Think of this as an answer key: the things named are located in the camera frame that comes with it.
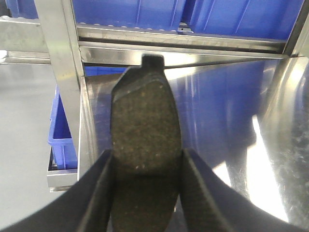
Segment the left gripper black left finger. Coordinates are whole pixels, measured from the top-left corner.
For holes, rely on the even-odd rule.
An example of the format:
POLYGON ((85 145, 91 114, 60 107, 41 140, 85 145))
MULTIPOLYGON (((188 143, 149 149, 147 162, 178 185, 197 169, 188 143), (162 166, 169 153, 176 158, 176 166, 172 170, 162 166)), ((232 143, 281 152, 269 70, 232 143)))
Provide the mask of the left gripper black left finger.
POLYGON ((5 232, 105 232, 112 204, 113 157, 105 150, 59 198, 5 232))

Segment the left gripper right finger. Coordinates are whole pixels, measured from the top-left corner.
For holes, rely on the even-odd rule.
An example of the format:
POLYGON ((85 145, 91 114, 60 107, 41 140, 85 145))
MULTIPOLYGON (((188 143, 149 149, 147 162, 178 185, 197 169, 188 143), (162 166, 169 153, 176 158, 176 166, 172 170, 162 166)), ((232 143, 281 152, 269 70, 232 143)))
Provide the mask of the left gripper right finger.
POLYGON ((183 150, 181 205, 190 232, 301 232, 225 184, 191 149, 183 150))

